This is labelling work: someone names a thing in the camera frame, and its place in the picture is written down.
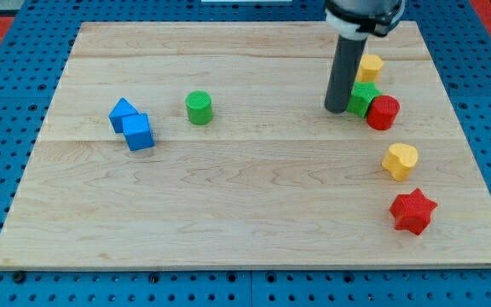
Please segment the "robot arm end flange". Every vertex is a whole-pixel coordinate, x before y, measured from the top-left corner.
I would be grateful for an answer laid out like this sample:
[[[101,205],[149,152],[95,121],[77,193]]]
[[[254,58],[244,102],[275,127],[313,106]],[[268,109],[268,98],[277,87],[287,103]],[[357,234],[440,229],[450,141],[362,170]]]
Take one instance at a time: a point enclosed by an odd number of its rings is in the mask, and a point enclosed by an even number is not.
[[[325,0],[326,22],[341,37],[386,37],[400,22],[406,0]]]

